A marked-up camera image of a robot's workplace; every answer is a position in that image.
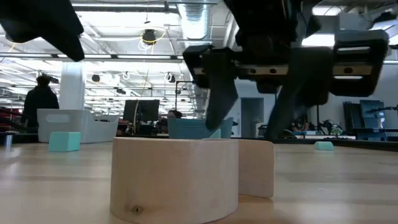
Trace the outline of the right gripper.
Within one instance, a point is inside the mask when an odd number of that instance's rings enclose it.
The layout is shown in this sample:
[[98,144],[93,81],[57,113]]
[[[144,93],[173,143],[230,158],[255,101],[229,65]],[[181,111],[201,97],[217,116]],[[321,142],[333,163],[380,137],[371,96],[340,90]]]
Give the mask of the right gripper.
[[389,48],[383,30],[344,30],[335,44],[292,49],[289,60],[253,58],[211,45],[189,47],[183,59],[200,88],[209,88],[206,127],[218,129],[238,99],[234,80],[254,80],[260,93],[282,88],[271,112],[266,139],[274,140],[291,122],[336,96],[370,96]]

